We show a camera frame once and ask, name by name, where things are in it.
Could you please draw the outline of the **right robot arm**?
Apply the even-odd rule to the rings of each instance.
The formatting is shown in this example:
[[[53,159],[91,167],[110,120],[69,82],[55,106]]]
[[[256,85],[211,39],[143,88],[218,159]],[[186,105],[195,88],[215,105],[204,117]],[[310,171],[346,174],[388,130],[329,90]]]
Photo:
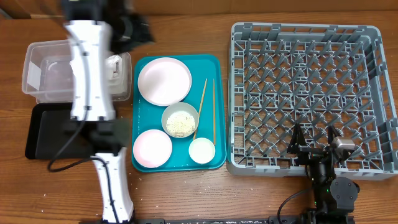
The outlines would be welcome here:
[[[295,223],[354,223],[349,216],[354,211],[360,187],[347,177],[335,174],[335,164],[354,153],[355,143],[342,137],[334,126],[328,127],[328,144],[323,149],[308,147],[299,124],[294,125],[287,152],[295,154],[295,163],[305,166],[314,195],[313,208],[306,209]]]

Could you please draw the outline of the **small white cup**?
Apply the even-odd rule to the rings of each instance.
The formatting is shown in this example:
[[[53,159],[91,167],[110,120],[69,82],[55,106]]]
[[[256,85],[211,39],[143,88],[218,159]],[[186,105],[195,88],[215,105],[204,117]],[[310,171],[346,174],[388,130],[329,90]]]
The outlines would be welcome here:
[[[197,164],[207,164],[215,156],[215,145],[207,138],[196,138],[188,148],[190,158]]]

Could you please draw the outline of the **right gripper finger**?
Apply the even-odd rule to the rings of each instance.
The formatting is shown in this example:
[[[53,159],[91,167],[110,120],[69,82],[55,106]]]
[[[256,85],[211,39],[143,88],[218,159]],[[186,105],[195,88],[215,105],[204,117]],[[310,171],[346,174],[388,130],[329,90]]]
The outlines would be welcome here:
[[[307,143],[305,141],[305,137],[302,131],[301,126],[296,123],[294,125],[294,130],[292,133],[292,139],[287,148],[287,153],[289,154],[299,154],[303,151],[304,148],[307,147]]]
[[[336,143],[333,142],[335,138],[341,137],[340,132],[333,126],[328,126],[328,144],[330,146],[336,146]]]

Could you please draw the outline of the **cooked rice pile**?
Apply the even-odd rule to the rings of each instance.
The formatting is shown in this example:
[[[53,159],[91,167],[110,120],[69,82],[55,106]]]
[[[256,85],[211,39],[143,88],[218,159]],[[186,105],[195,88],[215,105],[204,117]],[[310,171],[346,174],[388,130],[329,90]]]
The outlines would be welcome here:
[[[171,114],[166,121],[166,130],[173,137],[184,138],[191,135],[196,127],[194,117],[186,111]]]

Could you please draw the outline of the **large white plate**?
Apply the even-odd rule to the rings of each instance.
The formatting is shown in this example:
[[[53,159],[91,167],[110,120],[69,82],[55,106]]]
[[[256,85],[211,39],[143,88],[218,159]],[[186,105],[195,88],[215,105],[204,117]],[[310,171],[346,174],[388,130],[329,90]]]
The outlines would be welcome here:
[[[137,87],[141,96],[156,106],[182,101],[192,86],[192,75],[180,60],[161,57],[147,63],[139,72]]]

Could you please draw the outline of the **white napkin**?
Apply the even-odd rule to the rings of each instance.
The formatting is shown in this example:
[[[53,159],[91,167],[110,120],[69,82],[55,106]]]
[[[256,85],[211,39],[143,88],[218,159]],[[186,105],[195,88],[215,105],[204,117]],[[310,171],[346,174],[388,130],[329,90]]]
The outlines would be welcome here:
[[[105,60],[106,75],[108,80],[119,79],[121,62],[122,58],[119,55],[112,55]]]

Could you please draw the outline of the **small pink plate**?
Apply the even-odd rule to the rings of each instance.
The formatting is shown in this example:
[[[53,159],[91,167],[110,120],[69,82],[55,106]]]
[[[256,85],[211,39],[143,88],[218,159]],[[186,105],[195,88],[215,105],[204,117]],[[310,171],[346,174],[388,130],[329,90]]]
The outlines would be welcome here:
[[[141,166],[160,167],[171,157],[172,141],[165,132],[150,129],[138,135],[134,141],[132,153]]]

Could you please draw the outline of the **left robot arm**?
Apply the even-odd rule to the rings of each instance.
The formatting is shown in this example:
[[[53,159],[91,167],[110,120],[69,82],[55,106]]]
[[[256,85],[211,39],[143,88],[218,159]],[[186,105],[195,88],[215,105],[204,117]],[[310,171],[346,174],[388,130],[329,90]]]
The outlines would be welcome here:
[[[117,119],[106,75],[106,59],[111,53],[122,54],[153,42],[149,25],[134,12],[129,1],[62,1],[64,28],[72,53],[74,93],[70,139],[50,160],[50,172],[76,137],[88,143],[88,153],[69,165],[93,162],[103,200],[100,223],[134,223],[134,204],[129,194],[126,174],[128,124]]]

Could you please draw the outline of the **grey bowl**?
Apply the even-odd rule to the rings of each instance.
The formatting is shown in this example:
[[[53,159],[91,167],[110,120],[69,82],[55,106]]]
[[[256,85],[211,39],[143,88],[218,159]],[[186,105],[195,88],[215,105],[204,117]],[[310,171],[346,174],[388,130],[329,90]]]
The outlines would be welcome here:
[[[173,114],[174,112],[177,112],[177,111],[186,111],[187,113],[191,114],[191,115],[194,117],[195,122],[196,122],[195,130],[197,129],[198,123],[199,123],[199,122],[198,122],[198,112],[196,111],[196,109],[195,109],[192,105],[190,105],[190,104],[188,104],[188,103],[178,102],[178,103],[175,103],[175,104],[172,104],[172,105],[168,106],[168,107],[164,110],[164,112],[163,112],[163,114],[162,114],[162,121],[161,121],[162,127],[163,127],[164,131],[165,131],[168,135],[170,135],[170,134],[169,134],[169,132],[166,130],[166,121],[167,121],[167,118],[168,118],[171,114]]]

